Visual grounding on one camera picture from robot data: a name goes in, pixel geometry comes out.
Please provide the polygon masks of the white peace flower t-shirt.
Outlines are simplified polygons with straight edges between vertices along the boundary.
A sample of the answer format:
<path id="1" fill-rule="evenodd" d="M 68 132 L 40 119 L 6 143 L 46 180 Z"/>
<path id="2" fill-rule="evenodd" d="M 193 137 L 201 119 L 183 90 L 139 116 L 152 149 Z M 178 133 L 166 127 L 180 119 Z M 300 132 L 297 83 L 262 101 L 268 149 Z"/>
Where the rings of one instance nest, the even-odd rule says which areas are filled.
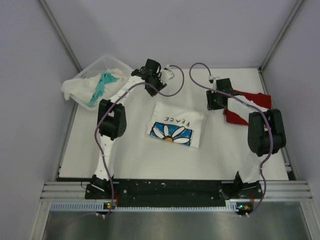
<path id="1" fill-rule="evenodd" d="M 158 101 L 147 124 L 147 134 L 198 149 L 205 119 L 202 112 Z"/>

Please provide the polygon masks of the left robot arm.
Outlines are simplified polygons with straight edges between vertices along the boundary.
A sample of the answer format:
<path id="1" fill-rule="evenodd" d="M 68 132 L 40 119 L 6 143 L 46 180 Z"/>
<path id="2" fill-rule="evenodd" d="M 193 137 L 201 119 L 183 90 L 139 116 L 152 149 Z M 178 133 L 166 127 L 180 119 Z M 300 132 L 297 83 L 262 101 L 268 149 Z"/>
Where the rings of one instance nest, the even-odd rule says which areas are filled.
<path id="1" fill-rule="evenodd" d="M 144 66 L 133 70 L 126 83 L 116 93 L 100 101 L 97 126 L 94 130 L 99 157 L 90 183 L 102 198 L 109 198 L 114 191 L 111 154 L 115 139 L 122 137 L 127 128 L 125 107 L 131 102 L 130 97 L 142 90 L 154 97 L 173 77 L 174 74 L 168 66 L 161 68 L 157 61 L 148 59 Z"/>

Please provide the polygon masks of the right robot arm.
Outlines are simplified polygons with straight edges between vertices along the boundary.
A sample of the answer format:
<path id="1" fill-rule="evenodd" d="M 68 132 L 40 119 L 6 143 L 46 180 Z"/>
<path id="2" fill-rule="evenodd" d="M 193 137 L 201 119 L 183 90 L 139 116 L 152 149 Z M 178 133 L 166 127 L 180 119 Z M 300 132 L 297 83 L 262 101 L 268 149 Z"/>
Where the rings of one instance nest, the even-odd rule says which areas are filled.
<path id="1" fill-rule="evenodd" d="M 286 146 L 286 134 L 282 113 L 257 105 L 243 93 L 234 91 L 230 79 L 218 79 L 214 90 L 206 91 L 209 111 L 226 110 L 236 114 L 247 123 L 249 155 L 243 167 L 236 173 L 233 183 L 222 187 L 220 195 L 246 198 L 261 189 L 263 166 L 271 155 Z"/>

